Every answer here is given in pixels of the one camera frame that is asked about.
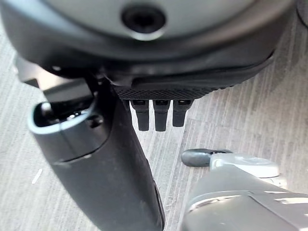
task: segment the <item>black plastic housing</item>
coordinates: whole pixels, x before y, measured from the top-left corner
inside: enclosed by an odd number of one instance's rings
[[[99,96],[86,114],[45,127],[37,124],[43,120],[39,109],[29,118],[29,129],[61,183],[99,229],[164,228],[157,186],[130,111],[120,100]],[[94,128],[93,115],[103,118]]]

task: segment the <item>floor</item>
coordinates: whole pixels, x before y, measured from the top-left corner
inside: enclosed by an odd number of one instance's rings
[[[197,100],[183,128],[139,132],[165,206],[166,231],[180,227],[187,195],[206,168],[189,168],[189,148],[227,148],[275,160],[289,189],[308,193],[308,31],[294,17],[277,59],[256,77]],[[0,231],[97,231],[66,193],[26,128],[44,98],[18,82],[0,26]],[[38,170],[42,174],[32,184]]]

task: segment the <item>black cord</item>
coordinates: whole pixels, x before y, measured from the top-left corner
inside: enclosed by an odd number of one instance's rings
[[[303,16],[303,12],[301,12],[300,9],[299,9],[303,4],[305,4],[305,3],[301,4],[301,0],[297,1],[296,14],[297,14],[300,22],[308,29],[308,22],[305,21],[304,16]]]

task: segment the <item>small black wheel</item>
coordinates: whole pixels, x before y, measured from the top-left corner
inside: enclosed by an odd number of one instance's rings
[[[182,162],[188,167],[208,167],[211,156],[216,153],[233,153],[230,150],[189,149],[182,153]]]

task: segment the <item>light wooden floor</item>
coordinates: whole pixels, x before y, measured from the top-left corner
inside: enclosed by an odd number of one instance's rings
[[[137,132],[165,205],[166,231],[180,226],[188,192],[207,169],[188,168],[189,148],[227,148],[277,161],[290,189],[308,193],[308,32],[295,17],[276,61],[253,79],[197,100],[183,128]],[[17,81],[0,27],[0,231],[94,231],[26,129],[38,89]],[[39,169],[37,183],[31,181]]]

